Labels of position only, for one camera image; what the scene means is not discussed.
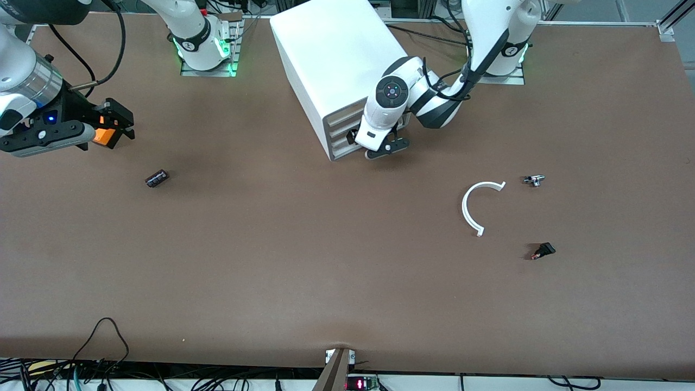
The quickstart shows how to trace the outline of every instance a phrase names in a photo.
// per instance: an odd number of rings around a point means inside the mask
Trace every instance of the gray floor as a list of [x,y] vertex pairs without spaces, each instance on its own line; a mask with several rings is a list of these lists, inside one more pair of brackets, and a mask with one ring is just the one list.
[[[631,22],[652,22],[663,17],[676,0],[624,0]],[[565,6],[556,20],[583,22],[618,22],[620,16],[613,0],[582,0],[574,6]],[[695,61],[695,12],[690,12],[673,28],[676,44],[683,61]],[[685,71],[695,93],[695,70]]]

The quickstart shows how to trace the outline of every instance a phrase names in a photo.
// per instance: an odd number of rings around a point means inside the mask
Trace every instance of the white c-shaped object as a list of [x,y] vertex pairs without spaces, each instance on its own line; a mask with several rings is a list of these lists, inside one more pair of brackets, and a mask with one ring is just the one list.
[[464,200],[461,202],[461,210],[464,213],[464,218],[466,219],[466,222],[473,227],[474,230],[477,230],[477,235],[478,237],[482,236],[482,232],[485,231],[485,228],[481,226],[480,224],[476,223],[475,220],[473,220],[473,217],[471,217],[471,214],[468,213],[468,196],[471,194],[471,191],[476,190],[480,187],[489,187],[490,189],[495,189],[497,191],[502,190],[503,187],[505,187],[507,183],[502,182],[502,183],[495,183],[495,182],[480,182],[477,184],[474,184],[471,186],[471,188],[466,192],[466,195],[464,195]]

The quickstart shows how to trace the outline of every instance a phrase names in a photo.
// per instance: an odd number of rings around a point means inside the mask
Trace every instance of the brown table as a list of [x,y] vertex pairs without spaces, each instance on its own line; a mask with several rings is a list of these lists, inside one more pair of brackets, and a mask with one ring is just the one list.
[[[332,163],[267,20],[233,79],[178,76],[162,21],[126,24],[93,101],[129,107],[137,139],[0,157],[0,356],[71,357],[111,316],[133,360],[319,366],[347,345],[378,370],[695,379],[695,102],[656,29],[540,27],[526,86],[478,86],[407,151]],[[107,73],[113,15],[61,31]],[[33,45],[86,80],[47,29]],[[470,199],[477,238],[460,208],[480,181],[507,186]],[[557,254],[526,260],[545,241]],[[83,357],[121,349],[104,327]]]

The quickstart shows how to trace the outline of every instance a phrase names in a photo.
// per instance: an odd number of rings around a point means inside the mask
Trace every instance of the metal fitting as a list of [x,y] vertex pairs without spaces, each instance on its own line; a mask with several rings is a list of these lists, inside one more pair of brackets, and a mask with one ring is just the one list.
[[526,184],[531,184],[533,187],[541,186],[541,181],[546,178],[545,175],[532,175],[530,177],[524,177],[523,182]]

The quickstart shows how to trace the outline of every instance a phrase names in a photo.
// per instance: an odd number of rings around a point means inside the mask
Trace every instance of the white box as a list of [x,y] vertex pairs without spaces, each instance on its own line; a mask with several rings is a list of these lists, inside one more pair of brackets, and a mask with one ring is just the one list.
[[[369,92],[405,51],[367,0],[310,0],[270,18],[287,78],[328,159],[360,149],[356,129]],[[399,121],[407,125],[409,114]]]

